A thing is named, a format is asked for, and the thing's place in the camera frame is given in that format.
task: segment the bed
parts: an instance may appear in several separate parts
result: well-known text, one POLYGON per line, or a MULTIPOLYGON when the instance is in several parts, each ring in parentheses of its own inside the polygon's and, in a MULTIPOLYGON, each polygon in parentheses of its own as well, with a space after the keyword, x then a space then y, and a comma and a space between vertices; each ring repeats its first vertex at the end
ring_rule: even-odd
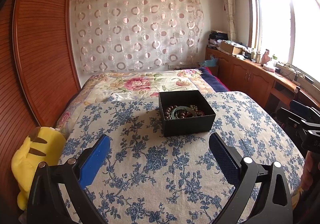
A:
POLYGON ((148 73, 103 73, 91 76, 69 104, 56 128, 67 138, 82 110, 89 104, 105 102, 113 95, 119 100, 158 97, 162 91, 199 90, 202 94, 229 91, 206 68, 148 73))
MULTIPOLYGON (((300 182, 303 157, 279 125, 246 94, 216 92, 199 70, 100 74, 85 90, 80 95, 86 104, 75 99, 83 109, 75 114, 60 163, 77 158, 102 133, 111 138, 108 157, 86 188, 109 223, 210 223, 234 191, 208 149, 214 132, 257 163, 280 161, 291 192, 300 182), (217 114, 211 131, 163 137, 156 92, 164 89, 199 89, 217 114)), ((79 221, 65 187, 60 190, 71 218, 79 221)), ((239 222, 248 217, 258 190, 239 222)))

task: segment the metal screw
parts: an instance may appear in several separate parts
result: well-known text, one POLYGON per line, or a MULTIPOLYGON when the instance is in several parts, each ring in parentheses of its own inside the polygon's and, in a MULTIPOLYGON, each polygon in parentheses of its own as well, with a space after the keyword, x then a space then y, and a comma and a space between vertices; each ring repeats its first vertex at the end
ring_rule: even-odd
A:
POLYGON ((73 157, 68 159, 68 164, 74 164, 75 162, 76 162, 76 159, 73 157))
POLYGON ((278 161, 275 161, 273 164, 274 164, 275 167, 277 167, 277 168, 280 168, 280 167, 281 167, 281 163, 278 162, 278 161))
POLYGON ((38 167, 39 167, 39 168, 44 168, 44 167, 45 167, 45 162, 40 162, 40 163, 38 164, 38 167))
POLYGON ((252 158, 251 157, 245 157, 243 158, 243 160, 246 162, 246 163, 252 163, 252 158))

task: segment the louvered wooden panel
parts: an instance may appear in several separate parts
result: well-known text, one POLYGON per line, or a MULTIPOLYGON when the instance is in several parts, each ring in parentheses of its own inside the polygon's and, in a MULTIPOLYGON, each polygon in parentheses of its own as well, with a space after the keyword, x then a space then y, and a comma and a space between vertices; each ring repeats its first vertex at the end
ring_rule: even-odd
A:
POLYGON ((16 0, 13 36, 31 110, 40 125, 53 126, 80 89, 69 39, 69 0, 16 0))
POLYGON ((0 197, 16 210, 19 188, 11 158, 37 124, 16 74, 11 44, 13 5, 14 0, 7 0, 0 10, 0 197))

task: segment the open box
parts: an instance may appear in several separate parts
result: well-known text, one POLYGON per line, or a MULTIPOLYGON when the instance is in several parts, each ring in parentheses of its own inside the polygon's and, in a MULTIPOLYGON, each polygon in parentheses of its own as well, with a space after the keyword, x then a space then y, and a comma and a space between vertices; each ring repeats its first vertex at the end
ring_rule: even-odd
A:
POLYGON ((216 113, 198 90, 159 92, 159 111, 165 137, 210 131, 216 117, 216 113), (203 111, 205 115, 180 119, 164 119, 164 111, 167 107, 173 105, 186 107, 196 105, 198 110, 203 111))

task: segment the window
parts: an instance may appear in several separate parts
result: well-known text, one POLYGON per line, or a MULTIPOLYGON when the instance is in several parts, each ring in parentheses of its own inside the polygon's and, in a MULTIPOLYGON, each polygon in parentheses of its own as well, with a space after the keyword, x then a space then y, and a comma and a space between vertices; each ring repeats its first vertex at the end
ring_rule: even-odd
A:
POLYGON ((320 8, 315 0, 252 0, 252 47, 320 82, 320 8))

